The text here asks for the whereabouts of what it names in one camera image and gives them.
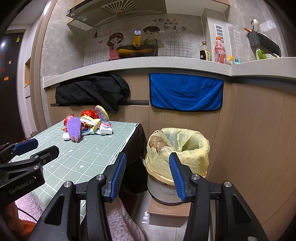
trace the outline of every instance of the wooden stool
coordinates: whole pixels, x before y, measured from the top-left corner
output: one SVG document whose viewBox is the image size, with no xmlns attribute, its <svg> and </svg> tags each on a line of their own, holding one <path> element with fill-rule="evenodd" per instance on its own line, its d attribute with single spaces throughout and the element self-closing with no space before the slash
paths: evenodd
<svg viewBox="0 0 296 241">
<path fill-rule="evenodd" d="M 149 224 L 181 227 L 189 216 L 191 203 L 164 205 L 151 198 L 147 213 L 150 214 Z"/>
</svg>

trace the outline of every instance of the person's hand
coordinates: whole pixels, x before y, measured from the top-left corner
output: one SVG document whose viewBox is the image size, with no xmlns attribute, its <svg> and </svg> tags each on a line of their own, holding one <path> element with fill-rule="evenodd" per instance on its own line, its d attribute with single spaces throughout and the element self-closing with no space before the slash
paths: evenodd
<svg viewBox="0 0 296 241">
<path fill-rule="evenodd" d="M 23 232 L 24 224 L 18 217 L 18 209 L 15 202 L 6 206 L 5 213 L 8 217 L 7 226 L 9 229 L 20 233 Z"/>
</svg>

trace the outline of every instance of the black jacket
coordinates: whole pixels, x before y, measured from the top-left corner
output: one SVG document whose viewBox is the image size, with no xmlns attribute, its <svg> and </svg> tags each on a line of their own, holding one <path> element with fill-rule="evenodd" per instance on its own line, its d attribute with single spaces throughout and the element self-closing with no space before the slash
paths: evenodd
<svg viewBox="0 0 296 241">
<path fill-rule="evenodd" d="M 130 94 L 128 83 L 120 76 L 82 76 L 62 82 L 56 88 L 59 106 L 101 105 L 106 111 L 117 113 L 118 104 L 126 102 Z"/>
</svg>

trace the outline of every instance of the cartoon girl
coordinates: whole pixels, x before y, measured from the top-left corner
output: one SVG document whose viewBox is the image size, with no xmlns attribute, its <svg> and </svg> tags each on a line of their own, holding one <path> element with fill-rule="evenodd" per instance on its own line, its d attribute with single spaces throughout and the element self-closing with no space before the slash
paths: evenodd
<svg viewBox="0 0 296 241">
<path fill-rule="evenodd" d="M 119 44 L 122 42 L 122 40 L 122 33 L 114 33 L 110 36 L 109 41 L 107 42 L 110 50 L 109 60 L 119 59 L 116 48 L 122 46 L 121 44 Z"/>
</svg>

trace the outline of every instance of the yellow package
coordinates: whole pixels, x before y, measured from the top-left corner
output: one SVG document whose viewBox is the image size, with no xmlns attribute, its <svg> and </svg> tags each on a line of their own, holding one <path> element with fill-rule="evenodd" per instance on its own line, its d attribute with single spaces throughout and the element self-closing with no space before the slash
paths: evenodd
<svg viewBox="0 0 296 241">
<path fill-rule="evenodd" d="M 91 127 L 93 131 L 95 131 L 101 124 L 101 119 L 93 119 L 88 115 L 81 116 L 79 120 L 87 126 Z"/>
<path fill-rule="evenodd" d="M 209 166 L 209 141 L 198 131 L 163 128 L 155 131 L 148 140 L 145 158 L 146 169 L 157 180 L 174 186 L 169 167 L 169 156 L 176 152 L 180 162 L 193 173 L 203 177 Z"/>
</svg>

